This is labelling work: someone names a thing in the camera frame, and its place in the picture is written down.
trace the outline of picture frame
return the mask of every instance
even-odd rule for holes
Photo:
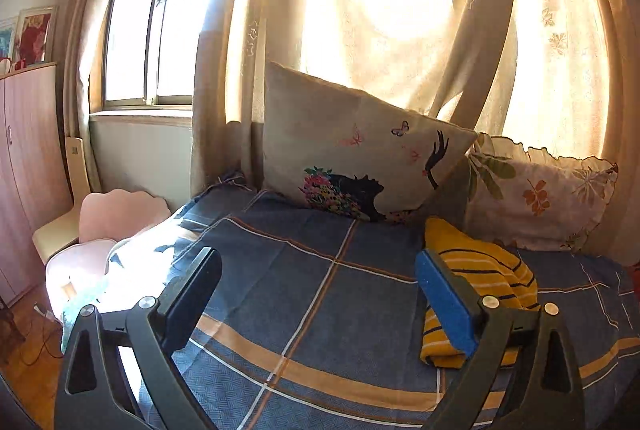
[[[12,66],[17,25],[18,16],[0,20],[0,76],[8,73]]]
[[[57,6],[20,11],[14,39],[13,70],[51,61]]]

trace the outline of yellow striped clothing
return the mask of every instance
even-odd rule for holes
[[[456,275],[463,276],[480,296],[492,295],[501,305],[538,310],[538,283],[531,270],[517,256],[503,248],[468,237],[437,217],[427,219],[424,241]],[[507,349],[503,365],[513,365],[517,349]],[[431,307],[424,317],[420,358],[435,366],[460,368],[465,355],[454,349]]]

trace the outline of curtain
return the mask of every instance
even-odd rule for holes
[[[87,174],[93,191],[100,191],[101,187],[89,136],[89,74],[108,2],[71,0],[68,12],[63,122],[66,137],[82,138]]]
[[[640,0],[212,0],[198,48],[192,190],[262,182],[264,62],[554,156],[619,165],[587,250],[638,260]]]

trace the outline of bedsheet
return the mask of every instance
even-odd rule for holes
[[[222,279],[174,361],[218,428],[419,428],[457,374],[419,359],[427,305],[414,261],[422,245],[421,230],[292,206],[232,181],[123,246],[94,303],[130,308],[214,247]],[[630,279],[604,257],[514,254],[536,275],[540,301],[565,315],[595,428],[640,368]],[[143,414],[162,428],[130,361]],[[479,427],[492,420],[509,374],[498,373]]]

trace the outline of silver screw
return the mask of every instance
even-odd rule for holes
[[[138,305],[143,309],[153,307],[155,304],[156,299],[153,296],[145,296],[142,300],[140,300],[140,302],[138,302]]]
[[[80,309],[80,316],[87,317],[94,314],[95,307],[91,304],[85,305],[82,309]]]
[[[551,316],[556,316],[560,312],[560,309],[556,304],[549,302],[545,304],[545,313]]]
[[[488,309],[496,309],[500,305],[500,301],[495,296],[482,297],[482,305]]]

